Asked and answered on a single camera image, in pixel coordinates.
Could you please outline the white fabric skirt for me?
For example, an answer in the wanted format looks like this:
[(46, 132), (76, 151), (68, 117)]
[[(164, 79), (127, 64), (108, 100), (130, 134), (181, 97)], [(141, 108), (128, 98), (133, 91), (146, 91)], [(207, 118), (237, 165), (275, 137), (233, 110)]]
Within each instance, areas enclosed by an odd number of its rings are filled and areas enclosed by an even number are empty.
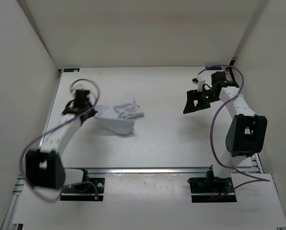
[(127, 136), (134, 132), (135, 119), (144, 116), (135, 98), (126, 95), (116, 105), (96, 105), (95, 120), (116, 135)]

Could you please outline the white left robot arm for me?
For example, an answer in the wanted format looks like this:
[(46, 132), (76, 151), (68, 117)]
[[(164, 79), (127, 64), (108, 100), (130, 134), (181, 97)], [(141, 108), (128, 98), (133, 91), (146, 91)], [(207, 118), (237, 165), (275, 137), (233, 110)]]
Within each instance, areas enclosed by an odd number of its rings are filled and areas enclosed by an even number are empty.
[(47, 134), (39, 149), (25, 154), (25, 177), (32, 187), (59, 190), (64, 186), (66, 173), (61, 157), (73, 135), (96, 111), (90, 102), (90, 91), (78, 89), (69, 101), (61, 117), (61, 123)]

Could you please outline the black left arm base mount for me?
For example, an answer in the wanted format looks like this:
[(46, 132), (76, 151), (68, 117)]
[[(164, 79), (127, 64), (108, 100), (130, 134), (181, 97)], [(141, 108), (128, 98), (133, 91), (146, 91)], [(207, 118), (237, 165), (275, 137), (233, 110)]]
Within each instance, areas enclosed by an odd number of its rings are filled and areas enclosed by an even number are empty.
[(65, 168), (67, 172), (70, 170), (79, 171), (82, 175), (81, 182), (65, 185), (60, 201), (88, 201), (102, 202), (104, 199), (105, 178), (90, 177), (88, 170), (81, 168)]

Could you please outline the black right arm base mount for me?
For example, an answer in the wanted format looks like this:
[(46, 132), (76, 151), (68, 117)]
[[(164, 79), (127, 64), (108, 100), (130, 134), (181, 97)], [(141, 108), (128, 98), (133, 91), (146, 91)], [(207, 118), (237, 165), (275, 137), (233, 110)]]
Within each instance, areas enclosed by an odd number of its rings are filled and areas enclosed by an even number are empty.
[(191, 177), (187, 180), (191, 190), (192, 203), (235, 203), (234, 186), (231, 177), (214, 177), (208, 170), (205, 177)]

